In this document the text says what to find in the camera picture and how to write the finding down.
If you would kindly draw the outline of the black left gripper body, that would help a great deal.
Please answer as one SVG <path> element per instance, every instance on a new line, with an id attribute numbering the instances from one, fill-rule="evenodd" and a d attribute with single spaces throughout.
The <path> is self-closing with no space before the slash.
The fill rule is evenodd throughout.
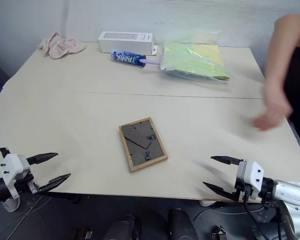
<path id="1" fill-rule="evenodd" d="M 39 185 L 35 183 L 34 176 L 31 172 L 28 172 L 23 179 L 16 180 L 14 187 L 18 194 L 37 194 L 40 192 Z"/>

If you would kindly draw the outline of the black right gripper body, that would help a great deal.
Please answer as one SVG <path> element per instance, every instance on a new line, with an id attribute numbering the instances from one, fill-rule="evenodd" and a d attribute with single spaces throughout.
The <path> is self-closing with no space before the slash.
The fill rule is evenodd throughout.
<path id="1" fill-rule="evenodd" d="M 252 185 L 249 183 L 245 183 L 242 179 L 236 178 L 234 188 L 236 192 L 234 193 L 233 200 L 238 202 L 241 193 L 243 194 L 242 200 L 244 202 L 250 199 L 252 193 Z"/>

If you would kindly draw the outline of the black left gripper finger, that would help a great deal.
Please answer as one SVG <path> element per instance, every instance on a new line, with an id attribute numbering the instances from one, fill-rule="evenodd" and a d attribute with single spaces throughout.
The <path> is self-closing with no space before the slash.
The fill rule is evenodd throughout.
<path id="1" fill-rule="evenodd" d="M 26 160 L 29 163 L 29 165 L 41 164 L 43 162 L 46 162 L 46 161 L 54 158 L 57 155 L 58 155 L 58 153 L 56 153 L 56 152 L 48 152 L 48 153 L 42 153 L 42 154 L 28 157 Z"/>
<path id="2" fill-rule="evenodd" d="M 52 180 L 50 180 L 47 184 L 40 186 L 38 188 L 38 193 L 47 193 L 50 190 L 57 188 L 61 185 L 65 180 L 67 180 L 71 176 L 71 173 L 67 173 L 64 175 L 60 175 Z"/>

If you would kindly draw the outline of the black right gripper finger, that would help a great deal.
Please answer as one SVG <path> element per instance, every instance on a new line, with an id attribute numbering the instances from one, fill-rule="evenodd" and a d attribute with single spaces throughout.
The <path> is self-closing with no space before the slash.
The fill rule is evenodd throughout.
<path id="1" fill-rule="evenodd" d="M 233 164 L 237 166 L 240 164 L 240 162 L 244 161 L 243 159 L 238 159 L 230 156 L 211 156 L 210 158 L 227 165 Z"/>
<path id="2" fill-rule="evenodd" d="M 217 185 L 214 185 L 214 184 L 211 184 L 211 183 L 208 183 L 208 182 L 202 182 L 204 185 L 206 185 L 210 190 L 212 190 L 214 193 L 220 195 L 220 196 L 223 196 L 229 200 L 232 200 L 232 201 L 235 201 L 235 202 L 238 202 L 239 201 L 239 192 L 236 191 L 236 192 L 226 192 L 224 191 L 224 189 L 222 187 L 219 187 Z"/>

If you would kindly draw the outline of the person's bare hand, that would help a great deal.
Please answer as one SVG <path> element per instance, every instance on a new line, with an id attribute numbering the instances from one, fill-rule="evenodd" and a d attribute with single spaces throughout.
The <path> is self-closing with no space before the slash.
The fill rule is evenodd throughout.
<path id="1" fill-rule="evenodd" d="M 278 127 L 293 112 L 281 84 L 266 83 L 263 88 L 263 101 L 264 113 L 252 121 L 252 125 L 260 131 Z"/>

